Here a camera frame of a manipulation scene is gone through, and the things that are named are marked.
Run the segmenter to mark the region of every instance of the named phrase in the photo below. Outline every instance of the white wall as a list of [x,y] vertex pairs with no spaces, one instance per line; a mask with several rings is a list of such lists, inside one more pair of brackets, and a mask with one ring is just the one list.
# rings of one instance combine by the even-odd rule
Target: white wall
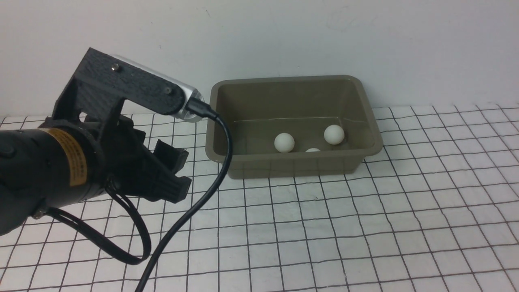
[[2,0],[0,115],[50,113],[88,47],[198,87],[350,74],[373,106],[517,100],[516,0]]

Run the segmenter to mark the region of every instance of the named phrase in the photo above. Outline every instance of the black cylindrical motor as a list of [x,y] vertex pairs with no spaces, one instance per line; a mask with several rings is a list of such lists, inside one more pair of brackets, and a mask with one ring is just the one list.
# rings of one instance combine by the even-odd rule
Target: black cylindrical motor
[[72,128],[0,131],[0,235],[39,208],[100,195],[96,171],[91,144]]

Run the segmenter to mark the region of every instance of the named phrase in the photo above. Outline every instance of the robotic arm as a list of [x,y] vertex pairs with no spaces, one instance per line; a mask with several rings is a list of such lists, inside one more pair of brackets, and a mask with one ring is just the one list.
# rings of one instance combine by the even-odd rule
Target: robotic arm
[[[0,235],[22,225],[28,216],[38,219],[47,215],[125,263],[138,264],[150,255],[148,230],[127,196],[153,202],[183,200],[191,179],[175,174],[183,168],[188,152],[161,141],[150,152],[143,145],[145,133],[121,115],[125,100],[188,122],[207,117],[222,125],[228,136],[222,171],[159,243],[137,287],[142,291],[171,237],[220,186],[230,164],[232,142],[225,122],[195,88],[121,57],[90,48],[56,102],[52,117],[39,129],[0,131]],[[87,114],[84,122],[80,113]],[[104,192],[135,222],[143,240],[141,258],[59,209]]]

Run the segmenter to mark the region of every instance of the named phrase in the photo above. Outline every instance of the yellow label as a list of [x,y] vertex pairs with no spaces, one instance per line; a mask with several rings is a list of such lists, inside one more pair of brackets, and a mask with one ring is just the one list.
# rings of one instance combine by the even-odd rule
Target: yellow label
[[77,185],[82,185],[87,182],[87,159],[85,158],[85,154],[83,153],[83,149],[79,145],[79,143],[64,130],[60,130],[57,128],[50,129],[39,129],[42,130],[56,139],[56,141],[61,145],[63,151],[65,151],[65,155],[67,160],[69,161],[69,169],[70,169],[70,186],[75,187]]

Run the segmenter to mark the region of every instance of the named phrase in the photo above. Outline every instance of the grid paper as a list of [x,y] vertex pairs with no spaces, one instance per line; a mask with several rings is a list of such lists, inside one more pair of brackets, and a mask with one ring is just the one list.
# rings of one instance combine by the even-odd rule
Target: grid paper
[[[226,178],[170,242],[146,291],[519,289],[519,105],[374,113],[384,148],[354,174]],[[155,248],[219,165],[204,151],[205,121],[129,117],[146,145],[160,139],[190,152],[179,173],[193,178],[186,200],[132,199]],[[44,118],[0,118],[0,129]],[[64,209],[142,252],[131,219],[107,195]],[[0,237],[0,291],[133,291],[145,265],[119,263],[49,217]]]

